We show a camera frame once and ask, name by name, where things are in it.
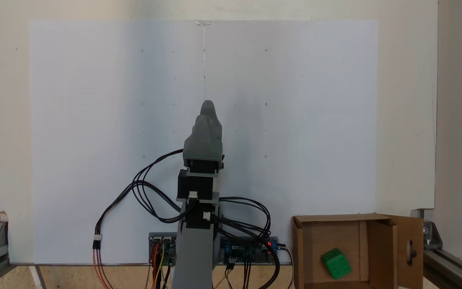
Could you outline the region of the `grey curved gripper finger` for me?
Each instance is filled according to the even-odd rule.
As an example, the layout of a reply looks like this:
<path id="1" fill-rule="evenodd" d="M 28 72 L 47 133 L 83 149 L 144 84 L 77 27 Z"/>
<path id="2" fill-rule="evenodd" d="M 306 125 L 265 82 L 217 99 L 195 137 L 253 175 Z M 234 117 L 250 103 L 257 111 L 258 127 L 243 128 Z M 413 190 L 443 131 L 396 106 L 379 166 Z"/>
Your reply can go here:
<path id="1" fill-rule="evenodd" d="M 218 117 L 198 115 L 191 134 L 184 142 L 183 159 L 221 160 L 222 155 L 222 125 Z"/>

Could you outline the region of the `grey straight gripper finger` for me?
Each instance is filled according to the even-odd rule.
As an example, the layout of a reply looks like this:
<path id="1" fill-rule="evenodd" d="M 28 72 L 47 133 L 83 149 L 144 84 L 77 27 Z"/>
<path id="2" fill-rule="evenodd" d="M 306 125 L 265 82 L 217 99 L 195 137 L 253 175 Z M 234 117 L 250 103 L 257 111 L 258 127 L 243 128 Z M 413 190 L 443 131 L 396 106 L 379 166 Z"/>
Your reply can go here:
<path id="1" fill-rule="evenodd" d="M 200 115 L 216 118 L 216 109 L 213 101 L 211 100 L 204 100 L 201 106 Z"/>

